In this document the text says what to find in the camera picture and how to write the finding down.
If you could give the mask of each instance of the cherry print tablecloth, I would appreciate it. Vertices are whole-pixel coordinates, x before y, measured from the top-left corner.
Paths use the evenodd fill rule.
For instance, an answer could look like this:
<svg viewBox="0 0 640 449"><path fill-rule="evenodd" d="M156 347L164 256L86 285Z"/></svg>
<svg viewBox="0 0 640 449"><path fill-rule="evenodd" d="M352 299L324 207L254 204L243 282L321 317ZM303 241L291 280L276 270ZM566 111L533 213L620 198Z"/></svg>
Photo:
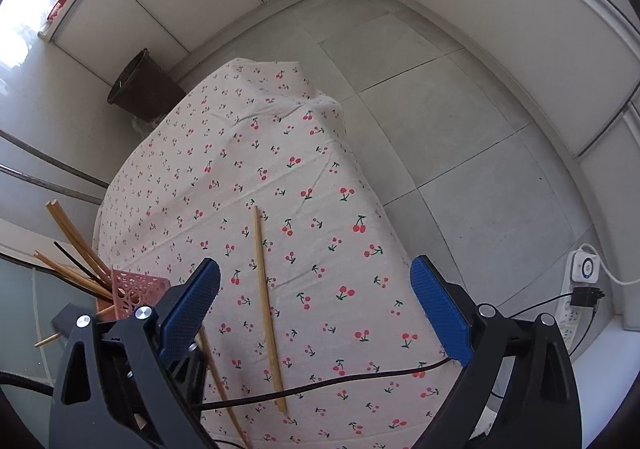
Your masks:
<svg viewBox="0 0 640 449"><path fill-rule="evenodd" d="M285 388L445 355L409 283L409 260L346 145L340 104L297 63L234 60L203 80L132 153L94 243L121 270L185 281L203 257L222 287L204 321L230 398L273 391L260 316L253 207ZM460 372L349 382L236 408L254 448L411 447ZM219 400L211 381L206 399ZM240 443L224 411L213 437Z"/></svg>

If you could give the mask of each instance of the white charger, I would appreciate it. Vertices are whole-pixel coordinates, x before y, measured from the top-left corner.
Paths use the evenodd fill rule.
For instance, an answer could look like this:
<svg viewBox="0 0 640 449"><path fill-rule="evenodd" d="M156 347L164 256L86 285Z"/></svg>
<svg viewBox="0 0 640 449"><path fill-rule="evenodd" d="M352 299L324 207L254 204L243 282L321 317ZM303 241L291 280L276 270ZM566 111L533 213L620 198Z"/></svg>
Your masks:
<svg viewBox="0 0 640 449"><path fill-rule="evenodd" d="M582 249L569 253L571 280L575 283L596 283L600 274L600 256Z"/></svg>

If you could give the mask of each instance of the brown trash bin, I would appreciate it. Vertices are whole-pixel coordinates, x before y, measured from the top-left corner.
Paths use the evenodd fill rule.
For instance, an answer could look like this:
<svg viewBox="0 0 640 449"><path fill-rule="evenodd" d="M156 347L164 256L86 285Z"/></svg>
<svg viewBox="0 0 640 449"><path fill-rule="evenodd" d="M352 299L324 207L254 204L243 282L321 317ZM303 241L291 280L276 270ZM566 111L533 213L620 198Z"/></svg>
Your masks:
<svg viewBox="0 0 640 449"><path fill-rule="evenodd" d="M136 117L151 122L169 113L186 93L149 56L146 48L127 64L107 96Z"/></svg>

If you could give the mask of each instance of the white tablecloth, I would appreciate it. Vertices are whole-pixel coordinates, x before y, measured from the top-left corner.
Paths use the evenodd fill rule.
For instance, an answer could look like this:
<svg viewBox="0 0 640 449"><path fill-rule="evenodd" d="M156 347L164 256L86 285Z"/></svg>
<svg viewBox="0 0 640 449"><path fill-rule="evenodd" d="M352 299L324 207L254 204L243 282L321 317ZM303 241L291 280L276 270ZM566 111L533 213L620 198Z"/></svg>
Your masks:
<svg viewBox="0 0 640 449"><path fill-rule="evenodd" d="M297 63L234 60L203 80L130 156L94 242L121 270L184 282L203 257L222 287L204 321L230 398L273 391L260 315L253 206L285 388L431 364L445 355L409 260L345 142L340 104ZM254 448L402 449L460 372L349 382L236 408ZM207 400L219 400L207 381ZM226 412L203 424L240 443Z"/></svg>

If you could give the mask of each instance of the white cable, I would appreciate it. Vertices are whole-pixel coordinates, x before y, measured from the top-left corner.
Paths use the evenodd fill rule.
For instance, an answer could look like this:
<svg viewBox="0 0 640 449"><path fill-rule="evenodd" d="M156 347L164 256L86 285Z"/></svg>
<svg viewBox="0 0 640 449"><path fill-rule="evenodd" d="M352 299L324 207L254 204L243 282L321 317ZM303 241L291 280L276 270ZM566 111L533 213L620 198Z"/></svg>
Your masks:
<svg viewBox="0 0 640 449"><path fill-rule="evenodd" d="M635 285L636 283L640 283L640 279L636 279L635 281L620 281L620 279L616 279L613 276L613 274L609 272L609 269L604 265L604 262L602 260L602 256L600 254L598 254L598 251L595 249L595 247L593 245L590 245L589 243L583 243L583 244L580 245L580 247L578 247L578 249L580 251L584 251L584 247L587 247L588 249L590 249L592 254L600 256L600 265L601 265L601 267L603 267L604 272L611 278L611 280L614 283L618 283L620 286L629 286L629 285Z"/></svg>

